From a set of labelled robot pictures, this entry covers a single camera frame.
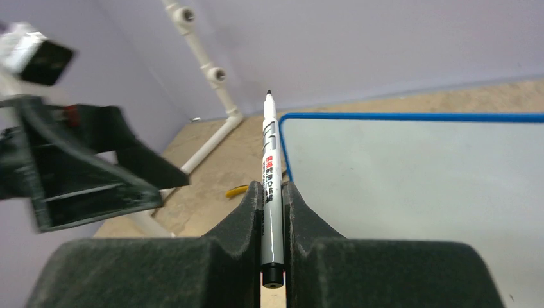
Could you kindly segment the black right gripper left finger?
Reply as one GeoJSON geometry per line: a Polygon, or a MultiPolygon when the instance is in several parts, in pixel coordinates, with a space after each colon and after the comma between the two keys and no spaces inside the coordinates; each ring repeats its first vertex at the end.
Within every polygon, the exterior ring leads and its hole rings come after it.
{"type": "Polygon", "coordinates": [[[80,239],[49,258],[28,307],[258,307],[262,186],[201,237],[80,239]]]}

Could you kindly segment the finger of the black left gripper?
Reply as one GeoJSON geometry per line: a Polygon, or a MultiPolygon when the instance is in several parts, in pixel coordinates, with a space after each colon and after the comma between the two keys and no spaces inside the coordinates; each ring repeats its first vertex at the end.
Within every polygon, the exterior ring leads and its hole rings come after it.
{"type": "Polygon", "coordinates": [[[41,233],[161,206],[160,191],[101,156],[84,125],[83,105],[42,96],[1,102],[1,199],[26,198],[41,233]]]}
{"type": "Polygon", "coordinates": [[[65,106],[64,124],[93,152],[115,152],[118,166],[157,189],[190,184],[186,173],[139,140],[117,106],[65,106]]]}

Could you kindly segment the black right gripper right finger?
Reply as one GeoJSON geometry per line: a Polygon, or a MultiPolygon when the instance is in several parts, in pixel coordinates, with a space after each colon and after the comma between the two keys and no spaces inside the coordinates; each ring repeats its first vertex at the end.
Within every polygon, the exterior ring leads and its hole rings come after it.
{"type": "Polygon", "coordinates": [[[283,186],[288,307],[502,307],[482,257],[451,241],[347,239],[283,186]]]}

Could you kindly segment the white marker pen black cap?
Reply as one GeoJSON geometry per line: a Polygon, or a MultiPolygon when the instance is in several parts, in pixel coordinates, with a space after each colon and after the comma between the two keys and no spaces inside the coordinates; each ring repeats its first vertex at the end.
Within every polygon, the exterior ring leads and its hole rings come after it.
{"type": "Polygon", "coordinates": [[[262,137],[262,285],[277,289],[284,285],[283,169],[276,104],[270,90],[264,100],[262,137]]]}

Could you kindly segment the blue framed whiteboard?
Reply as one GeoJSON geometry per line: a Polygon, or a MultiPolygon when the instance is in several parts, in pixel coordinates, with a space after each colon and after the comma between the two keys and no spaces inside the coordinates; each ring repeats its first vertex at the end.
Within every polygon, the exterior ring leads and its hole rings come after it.
{"type": "Polygon", "coordinates": [[[280,135],[340,234],[466,243],[508,307],[543,306],[543,114],[289,113],[280,135]]]}

